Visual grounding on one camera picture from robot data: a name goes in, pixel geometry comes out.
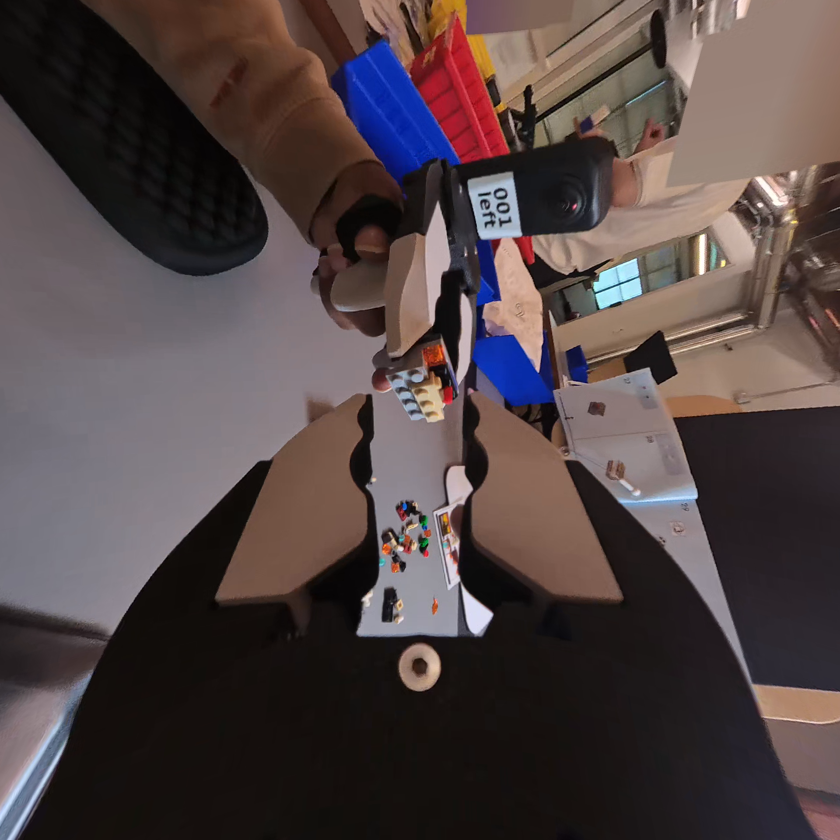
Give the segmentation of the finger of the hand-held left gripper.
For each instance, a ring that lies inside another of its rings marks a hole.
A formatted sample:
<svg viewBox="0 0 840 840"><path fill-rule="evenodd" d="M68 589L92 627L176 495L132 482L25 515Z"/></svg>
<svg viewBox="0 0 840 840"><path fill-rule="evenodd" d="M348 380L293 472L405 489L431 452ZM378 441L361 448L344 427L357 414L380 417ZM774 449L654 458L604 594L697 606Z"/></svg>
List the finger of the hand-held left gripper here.
<svg viewBox="0 0 840 840"><path fill-rule="evenodd" d="M458 384L462 384L469 370L476 336L476 308L472 298L460 296L458 312L458 359L455 365L455 379Z"/></svg>
<svg viewBox="0 0 840 840"><path fill-rule="evenodd" d="M442 277L450 268L448 235L439 203L425 234L397 238L385 275L385 349L403 357L434 324Z"/></svg>

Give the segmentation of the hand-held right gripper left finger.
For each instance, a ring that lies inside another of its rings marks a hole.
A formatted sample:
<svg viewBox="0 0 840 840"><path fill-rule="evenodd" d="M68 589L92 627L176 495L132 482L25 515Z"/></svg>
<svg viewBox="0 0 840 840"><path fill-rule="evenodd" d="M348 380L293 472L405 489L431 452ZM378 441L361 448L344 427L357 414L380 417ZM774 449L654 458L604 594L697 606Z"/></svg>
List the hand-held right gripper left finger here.
<svg viewBox="0 0 840 840"><path fill-rule="evenodd" d="M219 606L286 608L305 634L317 602L361 619L377 580L372 396L352 395L301 430L271 460L231 561Z"/></svg>

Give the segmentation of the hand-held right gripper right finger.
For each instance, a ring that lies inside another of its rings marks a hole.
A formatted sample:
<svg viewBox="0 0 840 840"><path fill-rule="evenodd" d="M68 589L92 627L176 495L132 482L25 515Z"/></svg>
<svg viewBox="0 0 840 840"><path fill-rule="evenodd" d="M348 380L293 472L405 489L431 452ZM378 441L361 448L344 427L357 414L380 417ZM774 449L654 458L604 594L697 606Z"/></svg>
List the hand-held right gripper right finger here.
<svg viewBox="0 0 840 840"><path fill-rule="evenodd" d="M543 636L615 636L623 593L560 449L474 392L465 399L467 474L461 575L489 611L506 607Z"/></svg>

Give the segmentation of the tan lego plate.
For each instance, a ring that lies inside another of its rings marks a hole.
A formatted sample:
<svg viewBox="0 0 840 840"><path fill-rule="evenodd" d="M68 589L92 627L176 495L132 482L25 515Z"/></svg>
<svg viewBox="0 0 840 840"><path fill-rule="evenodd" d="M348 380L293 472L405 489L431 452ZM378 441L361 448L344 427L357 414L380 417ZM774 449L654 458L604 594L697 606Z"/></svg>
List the tan lego plate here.
<svg viewBox="0 0 840 840"><path fill-rule="evenodd" d="M413 401L408 413L413 420L423 419L429 424L441 422L445 418L445 404L442 402L442 381L430 371L428 376L411 385Z"/></svg>

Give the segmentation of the small grey lego assembly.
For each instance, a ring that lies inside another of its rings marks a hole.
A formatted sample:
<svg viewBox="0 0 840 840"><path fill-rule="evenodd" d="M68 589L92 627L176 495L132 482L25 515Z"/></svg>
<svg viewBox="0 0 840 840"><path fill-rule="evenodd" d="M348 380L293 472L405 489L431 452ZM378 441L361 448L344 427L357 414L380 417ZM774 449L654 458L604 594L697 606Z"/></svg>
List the small grey lego assembly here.
<svg viewBox="0 0 840 840"><path fill-rule="evenodd" d="M445 342L438 334L422 339L388 366L386 380L408 417L436 424L459 394L456 371Z"/></svg>

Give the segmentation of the pile of lego pieces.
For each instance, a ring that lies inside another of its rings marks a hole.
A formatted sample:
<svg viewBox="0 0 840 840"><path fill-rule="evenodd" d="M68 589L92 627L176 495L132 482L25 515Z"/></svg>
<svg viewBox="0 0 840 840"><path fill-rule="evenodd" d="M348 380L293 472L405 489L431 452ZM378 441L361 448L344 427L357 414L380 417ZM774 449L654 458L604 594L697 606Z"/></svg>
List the pile of lego pieces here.
<svg viewBox="0 0 840 840"><path fill-rule="evenodd" d="M387 477L377 472L370 484L375 503L378 576L363 601L358 635L436 635L447 629L447 587L433 512L444 499L443 475ZM431 614L433 598L439 601Z"/></svg>

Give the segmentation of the instruction booklet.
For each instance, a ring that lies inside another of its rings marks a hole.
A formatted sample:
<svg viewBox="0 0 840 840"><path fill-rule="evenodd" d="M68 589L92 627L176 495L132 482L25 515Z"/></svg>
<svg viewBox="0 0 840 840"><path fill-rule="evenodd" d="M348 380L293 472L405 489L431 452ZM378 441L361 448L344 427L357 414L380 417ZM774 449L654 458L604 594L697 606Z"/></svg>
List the instruction booklet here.
<svg viewBox="0 0 840 840"><path fill-rule="evenodd" d="M649 369L554 392L570 458L668 552L716 617L751 682L676 423Z"/></svg>

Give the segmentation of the person's left forearm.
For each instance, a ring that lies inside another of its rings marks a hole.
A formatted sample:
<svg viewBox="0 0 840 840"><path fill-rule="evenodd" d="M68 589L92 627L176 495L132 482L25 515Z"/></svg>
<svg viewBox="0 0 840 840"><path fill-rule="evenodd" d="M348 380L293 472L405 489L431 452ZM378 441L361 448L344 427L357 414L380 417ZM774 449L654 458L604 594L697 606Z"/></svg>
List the person's left forearm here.
<svg viewBox="0 0 840 840"><path fill-rule="evenodd" d="M279 2L85 5L137 50L311 244L312 218L342 172L363 162L382 166L320 58L290 36Z"/></svg>

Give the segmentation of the lego sticker sheet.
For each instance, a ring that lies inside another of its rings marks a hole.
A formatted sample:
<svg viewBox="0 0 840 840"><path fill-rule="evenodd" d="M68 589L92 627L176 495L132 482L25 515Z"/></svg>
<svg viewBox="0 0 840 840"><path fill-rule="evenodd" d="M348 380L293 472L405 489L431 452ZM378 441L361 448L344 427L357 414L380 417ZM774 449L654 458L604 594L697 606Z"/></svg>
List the lego sticker sheet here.
<svg viewBox="0 0 840 840"><path fill-rule="evenodd" d="M451 511L454 505L458 505L459 503L463 502L456 502L454 504L447 505L446 507L441 507L440 509L434 511L434 527L437 534L437 540L442 557L444 578L447 589L449 591L455 588L460 583L460 543L457 543L452 539L448 520L448 513Z"/></svg>

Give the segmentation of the person's left hand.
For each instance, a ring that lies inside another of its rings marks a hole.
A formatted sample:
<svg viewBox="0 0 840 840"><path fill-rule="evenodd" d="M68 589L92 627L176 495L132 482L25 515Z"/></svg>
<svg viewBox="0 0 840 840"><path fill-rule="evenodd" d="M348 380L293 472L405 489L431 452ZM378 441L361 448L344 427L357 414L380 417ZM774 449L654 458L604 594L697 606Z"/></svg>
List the person's left hand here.
<svg viewBox="0 0 840 840"><path fill-rule="evenodd" d="M378 196L394 205L401 205L400 186L378 163L363 162L349 167L337 178L314 214L310 236L321 253L313 281L318 285L322 306L331 320L345 331L357 331L367 337L379 337L385 332L382 309L343 312L334 308L331 289L336 276L350 266L343 256L335 225L352 205L364 196Z"/></svg>

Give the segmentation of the red plastic bin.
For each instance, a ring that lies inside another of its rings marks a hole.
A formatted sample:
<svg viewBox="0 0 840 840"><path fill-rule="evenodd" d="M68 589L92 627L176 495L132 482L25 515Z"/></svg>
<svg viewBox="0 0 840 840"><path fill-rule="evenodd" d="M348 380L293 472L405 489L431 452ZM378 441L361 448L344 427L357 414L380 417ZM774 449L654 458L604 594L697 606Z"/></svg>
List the red plastic bin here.
<svg viewBox="0 0 840 840"><path fill-rule="evenodd" d="M461 162L509 153L464 26L451 13L442 30L420 53L409 76Z"/></svg>

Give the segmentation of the yellow plastic bin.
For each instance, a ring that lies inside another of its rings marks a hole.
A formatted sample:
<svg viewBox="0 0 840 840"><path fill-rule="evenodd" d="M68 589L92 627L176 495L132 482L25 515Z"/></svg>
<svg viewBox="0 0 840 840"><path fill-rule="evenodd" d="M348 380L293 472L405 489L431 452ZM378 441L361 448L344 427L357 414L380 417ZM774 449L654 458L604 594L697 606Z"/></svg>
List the yellow plastic bin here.
<svg viewBox="0 0 840 840"><path fill-rule="evenodd" d="M429 38L434 40L446 28L449 19L456 16L462 28L467 28L466 1L433 1L428 12L427 30ZM469 47L484 81L496 75L487 44L482 35L468 35Z"/></svg>

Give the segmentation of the black laptop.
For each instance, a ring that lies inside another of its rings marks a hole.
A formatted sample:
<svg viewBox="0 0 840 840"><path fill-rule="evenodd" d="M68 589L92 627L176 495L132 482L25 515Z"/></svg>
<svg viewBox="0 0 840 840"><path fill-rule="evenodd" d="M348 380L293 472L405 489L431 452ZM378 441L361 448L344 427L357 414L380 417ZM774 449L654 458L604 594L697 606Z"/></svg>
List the black laptop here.
<svg viewBox="0 0 840 840"><path fill-rule="evenodd" d="M677 375L665 334L659 330L623 358L627 373L649 370L654 382L661 385Z"/></svg>

